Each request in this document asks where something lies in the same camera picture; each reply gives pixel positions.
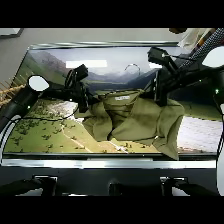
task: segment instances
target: folded clothing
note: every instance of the folded clothing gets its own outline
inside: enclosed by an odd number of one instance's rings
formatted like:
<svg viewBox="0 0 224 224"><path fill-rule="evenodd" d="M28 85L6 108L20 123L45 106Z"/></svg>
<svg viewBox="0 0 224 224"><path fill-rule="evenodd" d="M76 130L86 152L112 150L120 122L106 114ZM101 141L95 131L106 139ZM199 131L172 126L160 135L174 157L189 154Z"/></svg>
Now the folded clothing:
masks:
<svg viewBox="0 0 224 224"><path fill-rule="evenodd" d="M96 141L115 138L153 146L167 156L178 159L177 134L184 108L168 99L160 107L152 99L141 98L143 90L121 91L98 96L100 102L86 113L76 113L85 118L83 125Z"/></svg>

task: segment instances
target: white floor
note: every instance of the white floor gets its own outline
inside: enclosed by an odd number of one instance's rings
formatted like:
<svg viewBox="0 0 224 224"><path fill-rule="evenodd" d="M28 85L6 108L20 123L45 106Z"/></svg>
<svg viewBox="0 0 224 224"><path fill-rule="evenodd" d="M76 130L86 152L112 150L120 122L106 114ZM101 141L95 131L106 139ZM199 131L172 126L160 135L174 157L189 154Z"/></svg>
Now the white floor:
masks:
<svg viewBox="0 0 224 224"><path fill-rule="evenodd" d="M25 28L20 37L0 40L0 81L13 77L32 44L91 41L174 41L168 28Z"/></svg>

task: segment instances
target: sky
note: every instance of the sky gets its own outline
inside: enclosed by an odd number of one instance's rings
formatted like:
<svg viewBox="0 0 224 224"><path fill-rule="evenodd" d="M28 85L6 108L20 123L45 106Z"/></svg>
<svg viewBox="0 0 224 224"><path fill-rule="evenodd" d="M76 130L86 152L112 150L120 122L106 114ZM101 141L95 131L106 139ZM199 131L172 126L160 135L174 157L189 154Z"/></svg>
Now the sky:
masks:
<svg viewBox="0 0 224 224"><path fill-rule="evenodd" d="M164 47L169 54L179 55L181 48ZM71 48L71 49L49 49L44 50L54 55L63 62L79 60L106 60L107 67L89 68L90 72L98 75L108 73L124 73L125 68L130 64L136 64L141 72L150 71L147 52L150 47L110 47L110 48ZM129 66L127 71L130 73L138 72L136 66Z"/></svg>

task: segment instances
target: white cloth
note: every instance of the white cloth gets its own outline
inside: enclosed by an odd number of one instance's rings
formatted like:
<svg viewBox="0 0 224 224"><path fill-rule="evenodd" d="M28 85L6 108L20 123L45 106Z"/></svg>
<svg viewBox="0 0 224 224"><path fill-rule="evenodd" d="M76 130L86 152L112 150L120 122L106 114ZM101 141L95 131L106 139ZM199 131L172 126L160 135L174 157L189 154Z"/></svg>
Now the white cloth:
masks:
<svg viewBox="0 0 224 224"><path fill-rule="evenodd" d="M211 29L212 28L188 28L183 35L183 39L178 43L178 46L186 50L193 50L201 38Z"/></svg>

